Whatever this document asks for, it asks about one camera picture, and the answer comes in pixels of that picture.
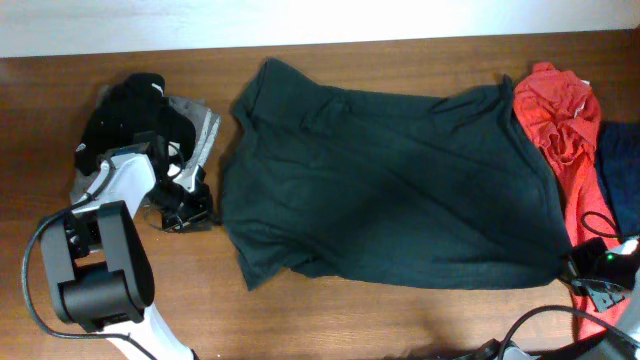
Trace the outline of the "dark green Nike t-shirt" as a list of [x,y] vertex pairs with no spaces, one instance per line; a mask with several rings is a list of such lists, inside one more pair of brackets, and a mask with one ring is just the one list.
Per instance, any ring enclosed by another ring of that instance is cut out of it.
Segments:
[[271,58],[233,107],[222,222],[249,289],[283,269],[427,289],[521,289],[570,251],[509,78],[450,97],[318,84]]

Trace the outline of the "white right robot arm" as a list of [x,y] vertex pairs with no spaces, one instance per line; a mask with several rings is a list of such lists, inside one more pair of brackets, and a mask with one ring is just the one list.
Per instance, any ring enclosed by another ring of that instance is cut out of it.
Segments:
[[[609,249],[601,237],[572,250],[563,276],[576,295],[595,307],[590,314],[563,305],[545,305],[522,315],[505,337],[491,339],[465,357],[471,360],[500,359],[637,359],[639,357],[639,237],[631,236]],[[596,335],[564,347],[528,353],[513,341],[529,319],[547,312],[568,313],[602,328]]]

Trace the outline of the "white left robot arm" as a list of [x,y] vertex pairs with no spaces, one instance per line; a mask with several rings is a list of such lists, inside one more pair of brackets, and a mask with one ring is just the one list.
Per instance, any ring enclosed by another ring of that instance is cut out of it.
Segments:
[[57,317],[72,340],[107,340],[128,359],[194,359],[155,304],[155,279],[133,218],[156,206],[166,232],[212,216],[203,166],[212,134],[87,131],[77,168],[95,176],[76,201],[46,218],[30,241],[41,249]]

